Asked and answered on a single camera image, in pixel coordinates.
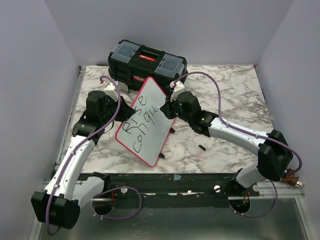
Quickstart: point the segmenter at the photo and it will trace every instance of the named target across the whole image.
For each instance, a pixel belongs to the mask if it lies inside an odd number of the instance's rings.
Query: small whiteboard
[[[156,165],[174,123],[157,108],[165,101],[166,94],[152,77],[148,77],[131,106],[136,113],[121,123],[115,133],[121,145],[150,167]]]

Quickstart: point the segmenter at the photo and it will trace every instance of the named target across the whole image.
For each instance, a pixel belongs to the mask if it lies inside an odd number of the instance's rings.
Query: white wall
[[[77,62],[106,62],[122,39],[190,64],[256,64],[292,0],[44,0]]]
[[[0,239],[28,239],[31,196],[53,170],[79,68],[42,0],[0,7]]]
[[[275,127],[302,157],[298,175],[305,182],[306,203],[320,236],[319,13],[319,0],[295,0],[263,54],[257,75]]]

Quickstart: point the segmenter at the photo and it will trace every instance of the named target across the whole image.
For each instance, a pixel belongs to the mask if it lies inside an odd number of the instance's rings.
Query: bolt
[[[215,185],[215,186],[213,187],[213,189],[214,189],[214,191],[215,191],[216,193],[220,193],[220,192],[221,192],[221,187],[220,187],[219,185]]]

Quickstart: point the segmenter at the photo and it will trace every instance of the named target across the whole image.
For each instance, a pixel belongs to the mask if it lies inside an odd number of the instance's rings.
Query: toolbox
[[[169,84],[187,72],[184,57],[168,54],[145,45],[120,41],[109,54],[111,78],[139,91],[147,77],[152,77],[162,90],[169,93]]]

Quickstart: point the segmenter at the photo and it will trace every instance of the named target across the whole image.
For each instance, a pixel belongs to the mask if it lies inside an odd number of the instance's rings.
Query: marble surface
[[[214,77],[220,87],[222,115],[225,119],[258,131],[270,132],[272,121],[252,65],[189,66],[188,72],[202,71]],[[101,75],[108,75],[108,67],[87,66],[77,102],[72,126],[85,110],[88,92],[102,90]],[[185,82],[187,90],[198,97],[202,109],[218,113],[218,95],[215,85],[207,77],[191,75]],[[138,92],[123,94],[131,105]],[[198,135],[188,124],[176,119],[171,134],[163,147],[164,159],[149,167],[115,139],[120,123],[102,135],[96,148],[88,157],[82,172],[101,173],[234,173],[239,168],[257,161],[252,153],[217,138]]]

